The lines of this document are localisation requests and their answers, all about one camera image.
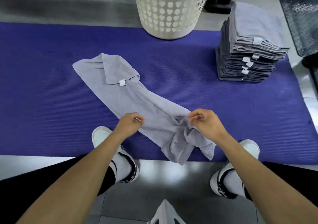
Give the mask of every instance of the purple mat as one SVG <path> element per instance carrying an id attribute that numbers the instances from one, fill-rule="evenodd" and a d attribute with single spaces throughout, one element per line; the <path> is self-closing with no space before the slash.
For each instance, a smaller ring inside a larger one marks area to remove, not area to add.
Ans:
<path id="1" fill-rule="evenodd" d="M 218 31 L 163 41 L 143 29 L 0 23 L 0 154 L 78 156 L 91 133 L 118 119 L 72 68 L 83 58 L 118 54 L 154 93 L 189 110 L 214 110 L 237 140 L 253 139 L 260 159 L 318 164 L 318 135 L 288 59 L 260 84 L 219 81 Z M 137 133 L 124 143 L 136 159 L 166 160 Z M 224 161 L 216 148 L 213 161 Z M 190 161 L 207 161 L 198 149 Z"/>

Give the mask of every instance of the hand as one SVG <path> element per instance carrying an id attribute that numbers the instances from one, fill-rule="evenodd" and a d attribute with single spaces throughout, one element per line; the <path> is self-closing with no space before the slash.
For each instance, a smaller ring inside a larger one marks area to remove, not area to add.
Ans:
<path id="1" fill-rule="evenodd" d="M 188 117 L 192 126 L 216 144 L 222 143 L 230 136 L 212 110 L 199 108 L 189 113 Z"/>
<path id="2" fill-rule="evenodd" d="M 120 118 L 113 132 L 119 134 L 123 138 L 128 138 L 137 132 L 144 123 L 145 119 L 139 113 L 126 113 Z"/>

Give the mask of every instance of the gray tile floor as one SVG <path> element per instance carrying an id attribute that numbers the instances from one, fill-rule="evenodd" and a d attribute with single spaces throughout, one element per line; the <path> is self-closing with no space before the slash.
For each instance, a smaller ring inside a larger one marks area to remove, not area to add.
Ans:
<path id="1" fill-rule="evenodd" d="M 278 0 L 236 0 L 262 7 L 284 22 L 291 46 L 289 59 L 304 101 L 318 128 L 318 102 L 308 70 L 297 56 Z M 202 12 L 195 29 L 220 30 L 227 15 Z M 0 0 L 0 21 L 141 27 L 134 0 Z M 39 169 L 68 158 L 0 156 L 0 179 Z M 140 160 L 139 179 L 116 184 L 94 202 L 87 224 L 139 224 L 150 220 L 166 198 L 187 224 L 264 223 L 254 204 L 245 198 L 227 200 L 209 189 L 209 179 L 222 163 Z M 317 169 L 316 166 L 305 166 Z"/>

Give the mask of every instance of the white plastic stool corner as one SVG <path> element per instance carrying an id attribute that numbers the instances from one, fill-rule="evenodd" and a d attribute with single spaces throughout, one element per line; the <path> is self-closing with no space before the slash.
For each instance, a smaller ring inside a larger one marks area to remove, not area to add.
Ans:
<path id="1" fill-rule="evenodd" d="M 158 207 L 155 216 L 147 224 L 155 224 L 159 220 L 159 224 L 175 224 L 175 219 L 180 224 L 186 224 L 181 217 L 177 214 L 173 206 L 164 199 L 161 205 Z"/>

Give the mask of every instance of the towel label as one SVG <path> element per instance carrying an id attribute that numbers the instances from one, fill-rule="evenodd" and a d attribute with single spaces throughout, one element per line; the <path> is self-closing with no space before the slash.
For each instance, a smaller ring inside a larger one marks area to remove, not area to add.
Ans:
<path id="1" fill-rule="evenodd" d="M 254 62 L 252 62 L 252 61 L 249 61 L 249 62 L 246 63 L 246 65 L 247 65 L 248 67 L 252 67 L 253 64 L 254 64 Z"/>
<path id="2" fill-rule="evenodd" d="M 247 74 L 249 73 L 249 71 L 243 69 L 243 70 L 242 70 L 242 73 L 245 74 L 245 75 L 247 75 Z"/>
<path id="3" fill-rule="evenodd" d="M 126 86 L 125 79 L 119 81 L 120 86 Z"/>
<path id="4" fill-rule="evenodd" d="M 263 42 L 262 37 L 254 37 L 253 44 L 260 45 Z"/>
<path id="5" fill-rule="evenodd" d="M 250 60 L 251 60 L 250 57 L 243 57 L 243 60 L 242 60 L 242 61 L 244 61 L 244 62 L 249 62 Z"/>
<path id="6" fill-rule="evenodd" d="M 260 56 L 257 56 L 257 55 L 255 55 L 255 54 L 252 55 L 252 58 L 255 59 L 255 60 L 257 60 L 259 57 L 260 57 Z"/>

